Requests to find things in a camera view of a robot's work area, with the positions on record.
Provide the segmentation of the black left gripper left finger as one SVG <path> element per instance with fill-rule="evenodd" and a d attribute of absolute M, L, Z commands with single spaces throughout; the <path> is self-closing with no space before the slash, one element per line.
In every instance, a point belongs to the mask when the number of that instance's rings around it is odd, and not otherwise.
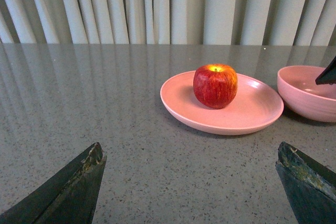
<path fill-rule="evenodd" d="M 107 157 L 94 143 L 1 214 L 1 223 L 92 223 Z"/>

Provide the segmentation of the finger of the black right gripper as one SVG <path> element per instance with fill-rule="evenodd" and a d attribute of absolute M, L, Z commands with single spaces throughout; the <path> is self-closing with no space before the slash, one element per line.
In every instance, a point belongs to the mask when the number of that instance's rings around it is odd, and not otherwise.
<path fill-rule="evenodd" d="M 336 57 L 324 69 L 324 71 L 315 79 L 316 85 L 335 84 L 336 83 Z"/>

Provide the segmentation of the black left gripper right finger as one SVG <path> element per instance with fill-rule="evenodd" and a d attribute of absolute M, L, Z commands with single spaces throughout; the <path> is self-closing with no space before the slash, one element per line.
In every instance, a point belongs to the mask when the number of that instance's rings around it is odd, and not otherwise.
<path fill-rule="evenodd" d="M 335 172 L 286 142 L 276 170 L 298 223 L 335 223 Z"/>

